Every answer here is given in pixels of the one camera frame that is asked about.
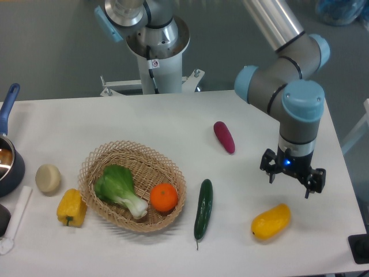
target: pot handle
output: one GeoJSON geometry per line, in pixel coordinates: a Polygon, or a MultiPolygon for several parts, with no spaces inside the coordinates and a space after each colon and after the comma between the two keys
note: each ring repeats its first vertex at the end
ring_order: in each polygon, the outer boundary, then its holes
{"type": "Polygon", "coordinates": [[[9,91],[5,97],[4,103],[0,109],[0,133],[7,135],[7,120],[9,118],[10,111],[13,104],[17,99],[20,85],[14,83],[10,86],[9,91]]]}

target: bok choy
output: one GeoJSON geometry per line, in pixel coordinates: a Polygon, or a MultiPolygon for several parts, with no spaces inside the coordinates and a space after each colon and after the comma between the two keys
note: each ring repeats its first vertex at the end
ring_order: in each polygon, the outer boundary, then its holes
{"type": "Polygon", "coordinates": [[[124,166],[106,166],[103,175],[95,183],[95,193],[101,201],[128,208],[135,219],[147,214],[148,203],[134,192],[132,173],[124,166]]]}

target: label sticker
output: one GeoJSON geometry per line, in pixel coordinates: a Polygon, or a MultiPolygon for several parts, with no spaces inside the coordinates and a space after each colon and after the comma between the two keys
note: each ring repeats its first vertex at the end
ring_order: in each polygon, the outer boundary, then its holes
{"type": "Polygon", "coordinates": [[[158,59],[148,60],[148,67],[149,69],[159,68],[160,67],[159,60],[158,59]]]}

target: wicker basket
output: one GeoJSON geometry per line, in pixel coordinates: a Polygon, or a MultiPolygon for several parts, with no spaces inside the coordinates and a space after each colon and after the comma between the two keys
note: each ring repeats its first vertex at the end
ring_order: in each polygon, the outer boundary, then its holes
{"type": "Polygon", "coordinates": [[[78,184],[89,208],[113,224],[136,232],[151,232],[168,226],[179,215],[186,199],[186,182],[178,167],[155,150],[131,141],[111,142],[91,152],[82,164],[78,184]],[[131,170],[136,194],[149,203],[148,213],[143,218],[134,219],[128,209],[96,197],[94,184],[110,164],[131,170]],[[163,182],[172,184],[178,193],[177,206],[166,214],[157,212],[149,202],[151,189],[163,182]]]}

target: white table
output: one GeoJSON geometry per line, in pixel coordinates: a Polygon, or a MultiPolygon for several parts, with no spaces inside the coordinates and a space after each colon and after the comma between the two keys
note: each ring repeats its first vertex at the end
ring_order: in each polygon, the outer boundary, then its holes
{"type": "Polygon", "coordinates": [[[240,100],[234,91],[181,95],[37,100],[15,103],[9,138],[23,156],[21,185],[0,203],[13,212],[22,186],[33,188],[15,238],[0,257],[1,277],[17,276],[296,276],[361,271],[347,237],[364,224],[329,111],[321,120],[312,166],[327,170],[321,194],[304,198],[297,180],[278,174],[273,184],[259,169],[265,149],[277,149],[278,122],[240,100]],[[236,145],[222,148],[213,124],[223,121],[236,145]],[[56,209],[77,188],[82,162],[104,143],[131,140],[173,160],[187,182],[187,200],[176,221],[154,234],[135,234],[88,210],[80,228],[63,227],[56,209]],[[62,189],[47,197],[35,174],[58,166],[62,189]],[[214,205],[208,231],[196,251],[193,226],[199,186],[209,178],[214,205]],[[260,243],[252,219],[279,203],[292,222],[260,243]]]}

